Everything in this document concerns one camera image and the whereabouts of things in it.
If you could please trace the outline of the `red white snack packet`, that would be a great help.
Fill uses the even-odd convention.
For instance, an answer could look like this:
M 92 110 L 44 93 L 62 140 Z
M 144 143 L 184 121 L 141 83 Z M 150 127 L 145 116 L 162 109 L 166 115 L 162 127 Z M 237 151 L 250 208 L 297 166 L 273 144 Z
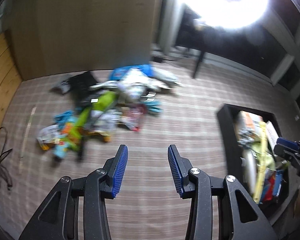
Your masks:
M 120 110 L 118 124 L 134 132 L 140 131 L 146 113 L 145 106 L 143 104 L 130 104 L 122 106 Z

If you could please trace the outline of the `teal plastic clip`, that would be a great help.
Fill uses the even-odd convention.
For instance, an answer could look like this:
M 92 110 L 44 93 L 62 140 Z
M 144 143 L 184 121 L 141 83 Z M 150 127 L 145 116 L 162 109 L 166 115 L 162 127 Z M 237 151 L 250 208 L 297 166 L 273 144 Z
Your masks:
M 160 114 L 162 112 L 161 103 L 158 100 L 144 101 L 143 104 L 149 114 Z

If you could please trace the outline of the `long yellow snack stick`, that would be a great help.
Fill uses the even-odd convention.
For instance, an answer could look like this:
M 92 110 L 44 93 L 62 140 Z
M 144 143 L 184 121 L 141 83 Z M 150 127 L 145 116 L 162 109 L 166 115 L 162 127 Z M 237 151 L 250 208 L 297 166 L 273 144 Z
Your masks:
M 266 171 L 266 153 L 268 148 L 268 141 L 267 141 L 267 134 L 266 134 L 266 123 L 260 122 L 261 132 L 261 152 L 260 152 L 260 165 L 258 167 L 257 172 L 257 180 L 255 186 L 255 192 L 253 194 L 253 200 L 256 204 L 260 202 L 263 185 L 264 185 L 264 178 L 265 178 L 265 171 Z

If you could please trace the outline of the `white round bottle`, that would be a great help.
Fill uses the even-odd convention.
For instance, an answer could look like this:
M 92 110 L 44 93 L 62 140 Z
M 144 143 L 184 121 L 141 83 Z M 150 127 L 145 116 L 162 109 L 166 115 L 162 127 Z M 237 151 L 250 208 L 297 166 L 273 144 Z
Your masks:
M 248 192 L 253 195 L 256 187 L 257 164 L 251 149 L 245 149 L 242 153 L 243 178 L 248 186 Z

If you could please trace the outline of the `blue citrus cream tube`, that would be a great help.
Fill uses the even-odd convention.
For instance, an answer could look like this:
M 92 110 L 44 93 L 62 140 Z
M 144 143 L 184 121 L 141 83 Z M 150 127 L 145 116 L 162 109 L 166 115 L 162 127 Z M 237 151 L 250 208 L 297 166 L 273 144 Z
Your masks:
M 59 140 L 55 145 L 53 155 L 57 159 L 64 159 L 68 149 L 70 148 L 70 143 L 66 140 Z

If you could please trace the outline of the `green orange snack bag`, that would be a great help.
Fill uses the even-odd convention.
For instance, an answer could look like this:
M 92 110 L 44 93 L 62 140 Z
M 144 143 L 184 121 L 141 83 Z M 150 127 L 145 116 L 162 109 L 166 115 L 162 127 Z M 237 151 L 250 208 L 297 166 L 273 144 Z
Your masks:
M 85 128 L 93 126 L 116 102 L 117 94 L 114 91 L 91 94 L 79 100 L 76 104 L 78 110 L 76 126 Z

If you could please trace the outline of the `light blue plastic clip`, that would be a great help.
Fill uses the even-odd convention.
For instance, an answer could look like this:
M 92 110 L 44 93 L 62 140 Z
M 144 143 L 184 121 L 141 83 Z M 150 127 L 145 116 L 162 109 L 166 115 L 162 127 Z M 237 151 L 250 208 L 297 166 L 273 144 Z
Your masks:
M 65 124 L 74 116 L 73 111 L 65 111 L 59 115 L 55 115 L 53 120 L 60 129 L 63 129 Z

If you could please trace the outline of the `blue plastic bag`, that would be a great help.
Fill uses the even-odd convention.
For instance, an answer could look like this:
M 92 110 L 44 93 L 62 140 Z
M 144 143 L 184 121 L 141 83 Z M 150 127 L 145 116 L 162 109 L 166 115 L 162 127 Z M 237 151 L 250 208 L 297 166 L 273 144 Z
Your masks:
M 133 73 L 142 73 L 147 77 L 154 76 L 153 67 L 150 64 L 141 64 L 141 65 L 123 66 L 123 67 L 115 68 L 110 73 L 108 80 L 119 81 L 123 79 L 125 76 L 132 75 Z

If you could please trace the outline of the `white cardboard box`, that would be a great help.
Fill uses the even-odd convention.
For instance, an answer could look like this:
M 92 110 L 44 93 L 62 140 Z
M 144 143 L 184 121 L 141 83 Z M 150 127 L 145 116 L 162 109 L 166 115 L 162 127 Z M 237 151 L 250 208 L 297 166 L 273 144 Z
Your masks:
M 277 139 L 279 138 L 279 135 L 270 121 L 266 122 L 266 135 L 270 144 L 271 151 L 274 153 L 274 147 L 276 145 Z

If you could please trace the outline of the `yellow white snack packet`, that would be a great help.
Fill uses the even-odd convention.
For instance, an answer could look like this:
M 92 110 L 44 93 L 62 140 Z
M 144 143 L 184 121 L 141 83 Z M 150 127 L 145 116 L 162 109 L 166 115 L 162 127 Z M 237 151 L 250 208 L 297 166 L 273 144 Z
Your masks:
M 55 144 L 58 144 L 61 138 L 58 125 L 51 125 L 41 129 L 37 135 L 37 141 L 42 150 L 47 151 Z

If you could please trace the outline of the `orange white carton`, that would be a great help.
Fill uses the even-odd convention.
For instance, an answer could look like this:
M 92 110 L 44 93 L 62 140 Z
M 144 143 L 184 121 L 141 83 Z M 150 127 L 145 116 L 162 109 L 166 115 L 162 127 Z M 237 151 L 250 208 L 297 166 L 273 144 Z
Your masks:
M 257 114 L 240 111 L 236 117 L 235 125 L 238 132 L 241 130 L 249 130 L 259 137 L 262 132 L 260 127 L 260 122 L 262 121 L 263 118 Z

